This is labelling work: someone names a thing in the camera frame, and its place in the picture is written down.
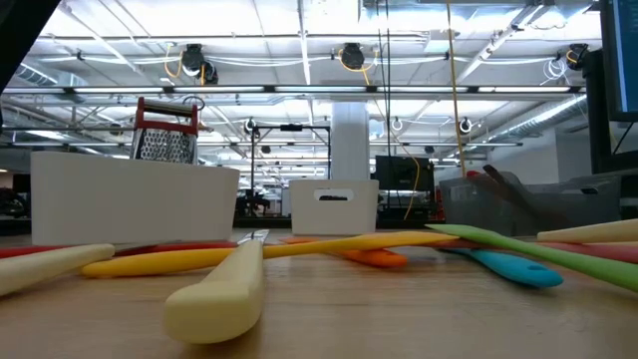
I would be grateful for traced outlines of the cream handle knife dark blade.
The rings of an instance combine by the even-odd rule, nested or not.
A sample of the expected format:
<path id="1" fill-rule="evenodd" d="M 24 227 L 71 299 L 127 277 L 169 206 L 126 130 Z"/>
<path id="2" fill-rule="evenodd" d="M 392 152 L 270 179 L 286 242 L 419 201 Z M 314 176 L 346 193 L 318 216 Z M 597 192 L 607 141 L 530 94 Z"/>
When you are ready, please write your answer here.
<path id="1" fill-rule="evenodd" d="M 152 245 L 86 244 L 0 259 L 0 297 L 109 259 L 118 251 L 148 247 Z"/>

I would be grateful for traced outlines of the pink silicone spatula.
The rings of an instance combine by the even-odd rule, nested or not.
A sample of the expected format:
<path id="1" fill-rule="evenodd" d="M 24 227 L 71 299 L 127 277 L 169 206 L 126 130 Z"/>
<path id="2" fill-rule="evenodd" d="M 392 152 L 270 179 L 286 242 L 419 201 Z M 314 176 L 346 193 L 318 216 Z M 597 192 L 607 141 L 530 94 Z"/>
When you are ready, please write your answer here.
<path id="1" fill-rule="evenodd" d="M 556 242 L 541 242 L 541 246 L 565 250 L 569 252 L 585 254 L 594 257 L 617 260 L 621 262 L 638 264 L 638 245 L 615 244 L 570 244 Z M 504 247 L 474 243 L 464 239 L 438 241 L 429 244 L 436 249 L 489 249 L 505 251 Z"/>

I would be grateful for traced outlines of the black background screen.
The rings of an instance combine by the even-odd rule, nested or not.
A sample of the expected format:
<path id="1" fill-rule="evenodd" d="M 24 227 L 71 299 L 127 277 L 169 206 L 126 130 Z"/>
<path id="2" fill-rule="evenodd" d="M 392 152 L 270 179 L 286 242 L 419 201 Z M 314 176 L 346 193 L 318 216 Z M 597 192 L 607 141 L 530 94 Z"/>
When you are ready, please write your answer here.
<path id="1" fill-rule="evenodd" d="M 376 156 L 375 179 L 379 189 L 430 191 L 434 165 L 426 158 Z"/>

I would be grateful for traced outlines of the red silicone spatula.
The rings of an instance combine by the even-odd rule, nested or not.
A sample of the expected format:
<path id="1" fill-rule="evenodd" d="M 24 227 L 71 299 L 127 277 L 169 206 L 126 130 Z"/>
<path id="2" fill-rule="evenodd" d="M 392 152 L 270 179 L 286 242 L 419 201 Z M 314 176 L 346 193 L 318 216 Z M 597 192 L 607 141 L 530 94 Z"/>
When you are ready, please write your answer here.
<path id="1" fill-rule="evenodd" d="M 192 250 L 192 249 L 214 249 L 214 248 L 232 248 L 236 244 L 229 241 L 216 242 L 176 242 L 163 244 L 117 244 L 114 257 L 130 256 L 137 254 L 146 254 L 154 252 L 176 251 L 176 250 Z M 19 247 L 1 247 L 0 259 L 46 252 L 51 250 L 67 248 L 67 245 L 34 245 Z"/>

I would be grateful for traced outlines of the orange silicone spatula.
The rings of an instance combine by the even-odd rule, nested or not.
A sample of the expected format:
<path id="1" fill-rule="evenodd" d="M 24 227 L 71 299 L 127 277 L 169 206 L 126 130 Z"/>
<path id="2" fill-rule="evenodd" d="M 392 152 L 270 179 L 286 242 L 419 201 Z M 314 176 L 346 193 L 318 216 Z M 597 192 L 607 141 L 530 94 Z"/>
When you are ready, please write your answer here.
<path id="1" fill-rule="evenodd" d="M 343 237 L 338 239 L 316 239 L 309 237 L 288 237 L 281 239 L 282 245 L 263 249 L 263 258 L 294 256 L 312 253 L 327 253 L 376 267 L 400 267 L 408 262 L 403 254 L 371 247 L 380 244 L 380 238 L 370 235 Z"/>

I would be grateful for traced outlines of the red silicone spoon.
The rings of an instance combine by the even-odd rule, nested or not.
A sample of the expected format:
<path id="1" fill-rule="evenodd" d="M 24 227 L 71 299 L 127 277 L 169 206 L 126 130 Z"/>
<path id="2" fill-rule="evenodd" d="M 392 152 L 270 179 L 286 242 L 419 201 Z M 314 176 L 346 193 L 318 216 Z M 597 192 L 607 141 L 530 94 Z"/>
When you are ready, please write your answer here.
<path id="1" fill-rule="evenodd" d="M 477 201 L 493 206 L 503 206 L 503 192 L 492 177 L 478 171 L 468 171 L 467 180 L 474 187 Z"/>

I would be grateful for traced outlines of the black background frame rig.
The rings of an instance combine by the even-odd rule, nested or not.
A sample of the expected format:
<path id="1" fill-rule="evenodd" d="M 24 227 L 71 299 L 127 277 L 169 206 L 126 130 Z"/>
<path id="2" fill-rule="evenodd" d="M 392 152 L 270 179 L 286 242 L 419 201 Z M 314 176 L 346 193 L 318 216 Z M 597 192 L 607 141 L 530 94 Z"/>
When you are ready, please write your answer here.
<path id="1" fill-rule="evenodd" d="M 331 139 L 331 130 L 329 126 L 313 126 L 313 125 L 301 125 L 301 124 L 283 124 L 283 125 L 278 125 L 278 126 L 258 126 L 258 125 L 252 125 L 251 128 L 251 132 L 250 132 L 250 190 L 248 192 L 248 195 L 246 197 L 246 204 L 247 204 L 247 217 L 248 218 L 255 218 L 256 214 L 254 212 L 254 208 L 253 205 L 257 203 L 256 199 L 255 199 L 255 151 L 258 145 L 257 142 L 257 138 L 256 138 L 256 133 L 257 131 L 261 131 L 261 130 L 266 130 L 266 132 L 262 135 L 260 135 L 259 140 L 265 140 L 265 138 L 268 136 L 268 134 L 270 134 L 270 132 L 272 132 L 273 130 L 279 131 L 279 132 L 288 132 L 288 133 L 297 133 L 297 132 L 303 132 L 305 130 L 310 131 L 313 135 L 315 135 L 315 137 L 319 140 L 321 140 L 322 144 L 327 148 L 328 151 L 328 158 L 327 160 L 325 160 L 324 162 L 326 163 L 326 170 L 324 171 L 324 175 L 326 177 L 326 179 L 329 179 L 331 176 L 331 168 L 332 168 L 332 164 L 331 164 L 331 154 L 332 154 L 332 139 Z M 318 135 L 317 131 L 319 130 L 323 130 L 326 131 L 326 136 L 327 138 L 324 139 L 322 138 L 320 135 Z M 302 145 L 300 142 L 284 142 L 283 145 L 274 145 L 274 143 L 266 143 L 264 146 L 287 146 L 287 147 L 293 147 L 293 146 L 310 146 L 310 147 L 314 147 L 315 145 L 313 145 L 314 142 L 311 142 L 310 145 Z M 293 165 L 282 165 L 281 162 L 283 160 L 291 160 L 291 159 L 280 159 L 280 158 L 266 158 L 267 162 L 275 162 L 277 164 L 275 164 L 275 168 L 279 169 L 280 167 L 284 166 L 284 167 L 290 167 L 292 168 Z M 310 163 L 312 164 L 305 164 L 305 165 L 310 165 L 314 170 L 318 169 L 319 165 L 318 163 L 321 162 L 318 158 L 311 158 L 309 159 L 311 160 Z M 292 175 L 290 175 L 290 179 L 306 179 L 308 178 L 308 176 L 310 176 L 310 174 L 305 174 L 302 173 L 300 171 L 298 171 L 298 173 L 295 173 L 293 171 Z"/>

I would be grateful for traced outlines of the black monitor stand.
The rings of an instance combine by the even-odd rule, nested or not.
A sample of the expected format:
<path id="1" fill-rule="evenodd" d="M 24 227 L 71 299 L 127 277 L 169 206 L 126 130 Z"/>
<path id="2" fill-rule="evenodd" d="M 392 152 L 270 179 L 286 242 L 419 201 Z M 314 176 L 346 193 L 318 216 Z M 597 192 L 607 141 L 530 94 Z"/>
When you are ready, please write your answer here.
<path id="1" fill-rule="evenodd" d="M 591 170 L 594 174 L 610 172 L 611 143 L 607 118 L 606 82 L 603 52 L 596 50 L 584 57 L 582 76 L 585 80 Z"/>

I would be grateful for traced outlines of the large white plastic bin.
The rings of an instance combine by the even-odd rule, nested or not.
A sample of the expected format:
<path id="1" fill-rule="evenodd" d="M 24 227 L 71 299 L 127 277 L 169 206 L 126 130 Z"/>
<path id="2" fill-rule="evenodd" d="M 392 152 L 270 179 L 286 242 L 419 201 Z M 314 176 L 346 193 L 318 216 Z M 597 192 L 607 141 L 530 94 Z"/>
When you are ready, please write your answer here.
<path id="1" fill-rule="evenodd" d="M 225 240 L 239 172 L 56 152 L 31 155 L 37 245 Z"/>

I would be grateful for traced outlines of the green silicone spatula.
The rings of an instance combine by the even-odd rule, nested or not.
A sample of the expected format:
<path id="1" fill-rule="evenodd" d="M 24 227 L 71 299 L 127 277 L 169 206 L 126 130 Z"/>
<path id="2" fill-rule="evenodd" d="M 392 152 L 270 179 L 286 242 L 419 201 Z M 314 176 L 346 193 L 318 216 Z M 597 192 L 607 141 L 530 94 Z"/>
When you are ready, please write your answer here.
<path id="1" fill-rule="evenodd" d="M 464 224 L 427 224 L 428 228 L 469 241 L 532 255 L 638 293 L 638 264 L 546 247 Z"/>

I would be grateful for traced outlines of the yellow silicone spatula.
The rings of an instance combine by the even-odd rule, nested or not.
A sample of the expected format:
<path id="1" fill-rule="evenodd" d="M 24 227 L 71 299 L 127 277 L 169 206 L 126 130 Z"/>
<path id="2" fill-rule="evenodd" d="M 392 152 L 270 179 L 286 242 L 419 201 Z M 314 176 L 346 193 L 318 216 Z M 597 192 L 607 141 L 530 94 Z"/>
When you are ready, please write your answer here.
<path id="1" fill-rule="evenodd" d="M 399 231 L 295 244 L 264 246 L 257 243 L 256 247 L 260 252 L 260 256 L 268 259 L 342 250 L 371 250 L 421 245 L 456 239 L 459 239 L 459 237 L 435 232 Z M 85 265 L 81 268 L 81 274 L 91 278 L 132 277 L 203 269 L 218 265 L 230 254 L 238 253 L 245 246 L 246 243 L 235 248 L 190 249 L 122 256 Z"/>

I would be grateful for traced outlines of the blue silicone spatula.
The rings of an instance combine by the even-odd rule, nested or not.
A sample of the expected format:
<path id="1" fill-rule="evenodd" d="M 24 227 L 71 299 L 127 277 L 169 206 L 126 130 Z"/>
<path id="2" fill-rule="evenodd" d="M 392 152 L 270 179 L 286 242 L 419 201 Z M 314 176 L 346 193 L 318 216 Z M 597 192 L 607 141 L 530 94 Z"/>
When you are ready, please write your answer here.
<path id="1" fill-rule="evenodd" d="M 563 277 L 558 272 L 524 257 L 486 249 L 455 248 L 447 249 L 447 252 L 469 257 L 517 284 L 549 288 L 563 283 Z"/>

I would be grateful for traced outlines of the small white plastic bin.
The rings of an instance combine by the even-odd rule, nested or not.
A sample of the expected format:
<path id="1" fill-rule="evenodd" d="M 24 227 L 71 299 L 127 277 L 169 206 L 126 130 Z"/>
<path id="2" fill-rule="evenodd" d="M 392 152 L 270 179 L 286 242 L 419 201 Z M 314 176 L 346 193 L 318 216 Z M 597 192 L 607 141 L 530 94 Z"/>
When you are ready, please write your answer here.
<path id="1" fill-rule="evenodd" d="M 295 235 L 358 235 L 376 230 L 377 180 L 296 179 L 289 190 Z"/>

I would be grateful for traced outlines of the black computer monitor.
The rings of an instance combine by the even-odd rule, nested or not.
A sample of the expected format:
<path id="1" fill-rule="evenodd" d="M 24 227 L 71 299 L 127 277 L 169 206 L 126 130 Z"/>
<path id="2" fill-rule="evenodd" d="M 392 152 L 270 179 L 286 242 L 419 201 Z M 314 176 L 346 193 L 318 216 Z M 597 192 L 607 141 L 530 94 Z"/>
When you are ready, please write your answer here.
<path id="1" fill-rule="evenodd" d="M 607 106 L 611 121 L 638 122 L 638 0 L 600 0 Z"/>

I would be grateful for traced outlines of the brown spoon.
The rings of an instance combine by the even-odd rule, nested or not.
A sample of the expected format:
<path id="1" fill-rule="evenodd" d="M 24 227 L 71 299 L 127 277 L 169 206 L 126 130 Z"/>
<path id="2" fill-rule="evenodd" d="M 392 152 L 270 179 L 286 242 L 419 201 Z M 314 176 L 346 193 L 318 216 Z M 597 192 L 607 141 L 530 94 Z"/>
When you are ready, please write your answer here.
<path id="1" fill-rule="evenodd" d="M 533 206 L 520 191 L 508 182 L 496 168 L 492 165 L 485 165 L 482 168 L 485 173 L 497 183 L 504 199 L 531 216 L 537 222 L 538 226 L 545 224 L 543 214 L 535 206 Z"/>

